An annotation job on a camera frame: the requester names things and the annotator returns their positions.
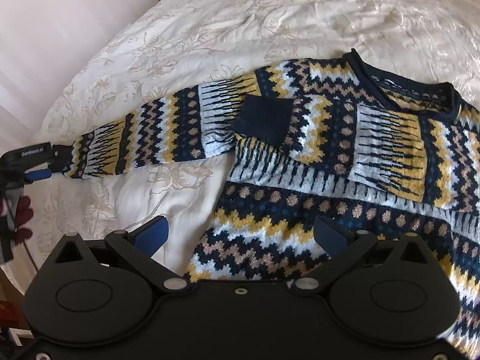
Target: blue gripper pad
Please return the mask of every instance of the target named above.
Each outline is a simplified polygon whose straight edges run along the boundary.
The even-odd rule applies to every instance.
[[[169,237],[169,222],[158,215],[128,234],[128,239],[147,256],[152,257]]]

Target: wall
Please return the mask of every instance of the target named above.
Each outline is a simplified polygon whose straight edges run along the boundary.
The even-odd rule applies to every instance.
[[[71,78],[158,0],[0,0],[0,154],[26,145]]]

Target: knitted sweater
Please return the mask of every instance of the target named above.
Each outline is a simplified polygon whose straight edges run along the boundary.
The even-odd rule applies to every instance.
[[[479,333],[480,113],[449,83],[295,59],[186,88],[84,134],[63,172],[121,174],[235,148],[187,276],[294,279],[326,261],[315,216],[380,239],[417,232],[460,294],[450,341]]]

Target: sweater sleeve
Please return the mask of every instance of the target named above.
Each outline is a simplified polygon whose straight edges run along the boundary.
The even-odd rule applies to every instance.
[[[255,73],[153,100],[61,147],[61,171],[74,179],[119,175],[228,152],[235,144],[231,123],[247,93],[261,94]]]

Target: bedspread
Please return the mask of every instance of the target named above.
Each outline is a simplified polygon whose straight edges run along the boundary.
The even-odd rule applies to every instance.
[[[73,78],[35,141],[71,144],[180,88],[353,47],[378,68],[425,83],[450,81],[478,107],[479,11],[480,0],[162,0]],[[230,166],[225,154],[104,179],[36,182],[26,188],[35,212],[28,248],[40,265],[66,231],[99,239],[164,215],[169,240],[153,258],[181,274]],[[21,250],[16,255],[4,269],[25,291],[33,271]]]

